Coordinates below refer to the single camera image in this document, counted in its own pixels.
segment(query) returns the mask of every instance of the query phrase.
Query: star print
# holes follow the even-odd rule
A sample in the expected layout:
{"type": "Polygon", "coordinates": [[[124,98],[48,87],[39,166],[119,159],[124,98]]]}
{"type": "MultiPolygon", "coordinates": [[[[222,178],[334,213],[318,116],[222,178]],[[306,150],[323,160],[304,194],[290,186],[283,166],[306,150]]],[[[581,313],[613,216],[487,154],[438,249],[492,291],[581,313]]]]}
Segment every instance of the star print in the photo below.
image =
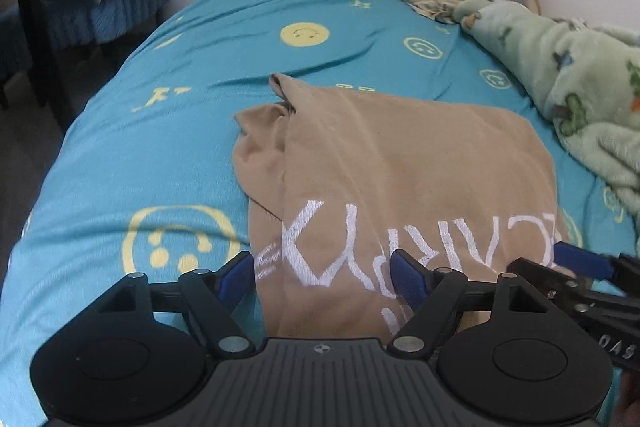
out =
{"type": "Polygon", "coordinates": [[[351,6],[355,6],[356,8],[363,8],[363,9],[370,9],[371,8],[371,3],[370,2],[362,2],[360,0],[353,0],[353,4],[351,6]]]}

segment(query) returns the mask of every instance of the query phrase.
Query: green blanket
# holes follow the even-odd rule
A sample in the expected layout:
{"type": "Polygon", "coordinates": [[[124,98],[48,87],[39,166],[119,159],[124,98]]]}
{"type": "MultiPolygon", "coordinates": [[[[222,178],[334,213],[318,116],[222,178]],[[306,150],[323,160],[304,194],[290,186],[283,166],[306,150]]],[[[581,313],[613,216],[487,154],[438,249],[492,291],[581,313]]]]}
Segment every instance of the green blanket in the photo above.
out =
{"type": "Polygon", "coordinates": [[[465,1],[454,19],[519,79],[564,148],[611,185],[638,231],[640,36],[497,0],[465,1]]]}

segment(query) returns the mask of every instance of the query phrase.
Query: tan cloth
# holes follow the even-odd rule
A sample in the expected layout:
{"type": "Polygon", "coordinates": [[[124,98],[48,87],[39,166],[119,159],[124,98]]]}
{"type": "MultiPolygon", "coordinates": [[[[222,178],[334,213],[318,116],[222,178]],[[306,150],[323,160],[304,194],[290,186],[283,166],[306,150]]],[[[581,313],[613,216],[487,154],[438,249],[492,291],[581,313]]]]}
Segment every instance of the tan cloth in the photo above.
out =
{"type": "Polygon", "coordinates": [[[408,315],[389,255],[494,281],[517,257],[550,264],[559,238],[553,163],[502,109],[311,87],[236,118],[233,162],[270,335],[380,337],[408,315]]]}

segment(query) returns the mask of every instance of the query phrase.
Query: printed logo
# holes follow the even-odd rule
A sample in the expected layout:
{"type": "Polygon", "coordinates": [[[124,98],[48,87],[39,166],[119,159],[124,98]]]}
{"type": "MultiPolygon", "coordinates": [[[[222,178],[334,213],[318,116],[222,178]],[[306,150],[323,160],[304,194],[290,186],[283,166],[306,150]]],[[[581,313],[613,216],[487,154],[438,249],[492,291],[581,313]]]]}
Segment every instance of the printed logo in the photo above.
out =
{"type": "Polygon", "coordinates": [[[371,8],[370,2],[362,2],[361,0],[353,0],[353,4],[351,6],[355,6],[356,8],[363,8],[368,10],[371,8]]]}
{"type": "Polygon", "coordinates": [[[481,70],[480,76],[484,78],[484,81],[495,89],[509,89],[511,87],[511,81],[509,77],[498,70],[481,70]]]}
{"type": "Polygon", "coordinates": [[[125,273],[142,271],[153,280],[175,280],[197,267],[216,269],[240,251],[228,217],[203,204],[150,206],[137,211],[122,242],[125,273]],[[224,239],[228,248],[215,248],[224,239]]]}
{"type": "Polygon", "coordinates": [[[174,87],[174,92],[171,93],[170,87],[155,87],[153,90],[153,94],[151,98],[149,98],[145,105],[141,105],[140,107],[134,107],[131,109],[131,112],[138,112],[144,108],[151,107],[155,103],[164,102],[169,96],[177,96],[181,94],[185,94],[186,92],[190,92],[191,87],[182,86],[182,87],[174,87]]]}
{"type": "Polygon", "coordinates": [[[317,46],[329,38],[329,30],[315,22],[296,22],[281,29],[280,38],[296,48],[317,46]]]}
{"type": "Polygon", "coordinates": [[[623,341],[612,340],[610,335],[603,335],[598,341],[602,349],[606,349],[608,353],[613,353],[617,357],[625,360],[632,359],[636,355],[636,344],[625,344],[623,341]]]}
{"type": "Polygon", "coordinates": [[[162,42],[161,44],[158,44],[154,49],[155,50],[159,50],[161,48],[164,48],[166,46],[168,46],[169,44],[173,44],[175,41],[177,41],[180,37],[182,36],[182,33],[178,33],[175,37],[171,37],[170,39],[162,42]]]}
{"type": "Polygon", "coordinates": [[[606,206],[611,212],[616,214],[613,220],[616,223],[622,223],[622,221],[624,221],[625,219],[625,209],[623,208],[622,203],[620,203],[620,200],[614,194],[613,190],[611,190],[611,187],[609,187],[609,185],[604,187],[604,190],[602,191],[602,199],[604,201],[604,206],[606,206]]]}
{"type": "Polygon", "coordinates": [[[331,347],[327,346],[326,344],[318,344],[316,347],[314,347],[314,351],[319,355],[325,355],[329,351],[331,351],[331,347]]]}
{"type": "Polygon", "coordinates": [[[562,219],[564,220],[564,226],[566,228],[566,233],[569,235],[569,243],[575,245],[576,247],[582,248],[582,233],[578,228],[578,225],[575,224],[574,218],[571,215],[562,209],[562,219]]]}
{"type": "MultiPolygon", "coordinates": [[[[282,224],[282,240],[280,244],[277,242],[271,243],[255,256],[256,281],[270,277],[271,274],[281,269],[286,263],[293,270],[302,287],[324,286],[329,288],[338,272],[342,269],[347,269],[351,272],[351,276],[362,284],[364,289],[379,293],[392,301],[397,301],[398,296],[393,292],[393,286],[388,283],[391,280],[388,262],[391,254],[398,248],[408,249],[407,240],[412,241],[421,253],[421,257],[418,256],[417,259],[423,266],[429,265],[433,259],[444,253],[447,259],[446,264],[455,270],[463,271],[463,261],[464,263],[469,263],[471,260],[471,262],[481,264],[493,271],[496,277],[498,274],[497,268],[500,271],[505,268],[503,266],[494,267],[494,254],[500,244],[501,233],[510,234],[512,229],[519,229],[522,226],[536,226],[540,230],[544,247],[543,250],[536,253],[531,252],[530,254],[539,256],[537,261],[544,266],[552,265],[553,243],[561,240],[558,230],[556,230],[556,214],[543,213],[542,217],[516,214],[508,217],[506,221],[504,219],[501,221],[500,216],[492,216],[491,221],[487,223],[492,230],[491,240],[486,250],[481,251],[474,237],[474,232],[477,233],[477,231],[471,230],[466,220],[463,217],[459,217],[450,221],[438,221],[439,235],[437,239],[430,237],[427,240],[416,227],[406,225],[403,229],[406,235],[402,232],[404,236],[402,245],[400,241],[400,230],[402,229],[388,229],[388,250],[385,251],[383,249],[380,255],[369,261],[369,263],[372,263],[369,268],[359,264],[362,263],[362,260],[356,259],[354,255],[358,208],[354,204],[347,203],[345,208],[346,237],[344,249],[341,253],[337,253],[333,262],[320,273],[311,268],[307,262],[308,258],[305,257],[305,252],[300,250],[296,241],[303,230],[308,227],[316,213],[321,211],[323,205],[325,205],[324,201],[308,200],[289,226],[286,226],[285,223],[282,224]],[[456,247],[454,244],[454,234],[460,234],[465,239],[466,248],[463,251],[460,251],[460,247],[456,247]]],[[[388,307],[383,307],[380,311],[392,335],[399,331],[401,325],[408,318],[402,308],[401,311],[402,316],[400,317],[396,316],[394,311],[388,307]]]]}
{"type": "Polygon", "coordinates": [[[432,60],[438,60],[442,58],[444,53],[435,45],[430,42],[419,39],[418,37],[407,37],[404,40],[404,46],[420,57],[430,58],[432,60]]]}

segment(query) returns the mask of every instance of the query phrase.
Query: dark floor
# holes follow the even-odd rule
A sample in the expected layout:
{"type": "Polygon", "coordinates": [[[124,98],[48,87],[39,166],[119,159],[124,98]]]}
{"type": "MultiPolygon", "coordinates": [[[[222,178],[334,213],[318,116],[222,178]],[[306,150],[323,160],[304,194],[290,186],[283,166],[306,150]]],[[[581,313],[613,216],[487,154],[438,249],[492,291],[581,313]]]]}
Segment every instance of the dark floor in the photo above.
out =
{"type": "MultiPolygon", "coordinates": [[[[66,89],[76,113],[119,68],[143,36],[119,39],[108,50],[93,49],[89,58],[66,52],[60,58],[66,89]]],[[[22,227],[40,192],[40,186],[55,161],[62,133],[49,107],[38,107],[24,74],[4,86],[9,110],[0,109],[0,288],[9,253],[20,239],[22,227]]]]}

